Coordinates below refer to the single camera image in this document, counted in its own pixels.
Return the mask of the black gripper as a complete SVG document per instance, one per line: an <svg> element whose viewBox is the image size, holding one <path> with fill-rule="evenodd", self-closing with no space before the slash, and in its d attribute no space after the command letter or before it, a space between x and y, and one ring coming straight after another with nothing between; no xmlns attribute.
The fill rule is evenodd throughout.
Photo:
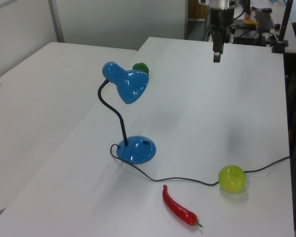
<svg viewBox="0 0 296 237"><path fill-rule="evenodd" d="M223 33L233 23L234 8L210 8L210 25L213 32L214 62L221 61L223 54Z"/></svg>

